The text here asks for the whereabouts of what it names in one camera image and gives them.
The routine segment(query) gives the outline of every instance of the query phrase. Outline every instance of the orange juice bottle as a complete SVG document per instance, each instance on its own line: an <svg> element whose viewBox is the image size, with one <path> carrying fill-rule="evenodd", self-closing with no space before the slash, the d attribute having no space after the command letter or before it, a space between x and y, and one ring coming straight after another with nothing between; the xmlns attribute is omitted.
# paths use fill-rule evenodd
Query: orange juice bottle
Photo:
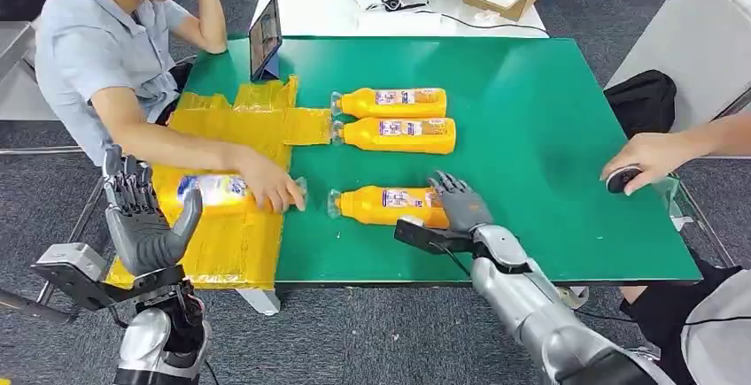
<svg viewBox="0 0 751 385"><path fill-rule="evenodd" d="M329 192L329 216L345 216L363 224L394 226L404 216L425 222L426 227L448 228L441 201L431 188L377 188L366 186L353 192Z"/></svg>
<svg viewBox="0 0 751 385"><path fill-rule="evenodd" d="M359 89L342 95L331 93L331 112L357 118L436 118L444 117L446 94L443 89Z"/></svg>
<svg viewBox="0 0 751 385"><path fill-rule="evenodd" d="M449 118L363 118L344 124L334 121L331 140L363 150L446 154L456 144L456 124Z"/></svg>
<svg viewBox="0 0 751 385"><path fill-rule="evenodd" d="M305 177L299 177L295 182L307 197L307 181ZM186 175L177 186L177 198L165 201L169 205L182 203L191 189L201 191L201 199L204 203L204 215L234 214L246 212L249 209L257 210L256 200L248 190L245 180L236 174L203 174ZM264 211L271 212L271 204L266 201Z"/></svg>

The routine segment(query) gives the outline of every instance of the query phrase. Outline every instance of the man's arm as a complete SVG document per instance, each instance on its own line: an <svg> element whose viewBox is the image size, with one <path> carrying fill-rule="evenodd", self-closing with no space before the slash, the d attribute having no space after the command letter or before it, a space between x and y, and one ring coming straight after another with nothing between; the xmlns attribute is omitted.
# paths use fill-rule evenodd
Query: man's arm
<svg viewBox="0 0 751 385"><path fill-rule="evenodd" d="M633 136L602 170L601 179L615 169L639 164L643 173L626 185L630 195L661 180L686 162L715 155L751 155L751 115L736 114L679 133L642 133Z"/></svg>
<svg viewBox="0 0 751 385"><path fill-rule="evenodd" d="M253 148L185 135L150 124L130 88L98 90L91 102L112 140L126 153L170 166L238 171L259 207L268 198L276 212L287 211L290 203L300 210L305 209L305 199L292 178Z"/></svg>
<svg viewBox="0 0 751 385"><path fill-rule="evenodd" d="M172 31L209 53L227 49L227 25L220 0L198 0L198 18L188 15Z"/></svg>

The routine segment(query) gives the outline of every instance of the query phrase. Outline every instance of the gray shirt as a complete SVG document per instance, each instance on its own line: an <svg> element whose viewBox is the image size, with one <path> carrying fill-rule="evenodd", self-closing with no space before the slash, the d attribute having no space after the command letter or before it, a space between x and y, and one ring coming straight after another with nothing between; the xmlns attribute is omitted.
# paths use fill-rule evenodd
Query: gray shirt
<svg viewBox="0 0 751 385"><path fill-rule="evenodd" d="M723 282L688 316L686 323L751 316L751 271ZM751 320L685 326L683 354L698 385L740 385L751 381Z"/></svg>
<svg viewBox="0 0 751 385"><path fill-rule="evenodd" d="M36 35L36 78L52 110L95 165L111 141L90 104L101 89L135 91L150 122L174 101L169 31L190 14L172 0L144 0L133 17L114 0L47 0Z"/></svg>

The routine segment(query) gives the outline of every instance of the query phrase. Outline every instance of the bottle cap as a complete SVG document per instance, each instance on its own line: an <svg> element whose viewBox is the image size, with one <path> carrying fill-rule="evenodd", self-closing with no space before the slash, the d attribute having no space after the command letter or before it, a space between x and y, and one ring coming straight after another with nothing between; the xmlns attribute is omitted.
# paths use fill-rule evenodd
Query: bottle cap
<svg viewBox="0 0 751 385"><path fill-rule="evenodd" d="M342 192L332 189L326 201L326 211L329 217L335 219L342 215Z"/></svg>
<svg viewBox="0 0 751 385"><path fill-rule="evenodd" d="M331 116L336 117L342 113L342 94L331 92Z"/></svg>
<svg viewBox="0 0 751 385"><path fill-rule="evenodd" d="M345 124L342 121L334 121L331 123L331 142L335 145L343 144L345 142Z"/></svg>
<svg viewBox="0 0 751 385"><path fill-rule="evenodd" d="M307 179L300 176L295 179L295 183L300 188L300 192L303 194L303 200L305 201L305 205L307 206Z"/></svg>

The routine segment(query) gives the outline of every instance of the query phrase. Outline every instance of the man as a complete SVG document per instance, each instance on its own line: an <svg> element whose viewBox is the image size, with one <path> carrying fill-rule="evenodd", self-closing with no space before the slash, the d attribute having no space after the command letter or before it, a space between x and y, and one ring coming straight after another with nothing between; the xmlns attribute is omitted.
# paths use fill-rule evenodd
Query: man
<svg viewBox="0 0 751 385"><path fill-rule="evenodd" d="M680 133L635 135L605 166L602 177L616 168L638 164L644 172L626 186L625 193L630 195L710 153L751 155L751 115L718 119ZM662 349L658 365L678 385L749 383L751 271L714 267L692 255L703 281L622 288L621 309Z"/></svg>
<svg viewBox="0 0 751 385"><path fill-rule="evenodd" d="M304 210L295 182L253 148L162 127L187 79L170 73L169 33L209 53L227 49L220 0L198 0L198 12L172 0L47 0L36 42L45 99L98 166L115 142L147 162L238 171L259 207Z"/></svg>

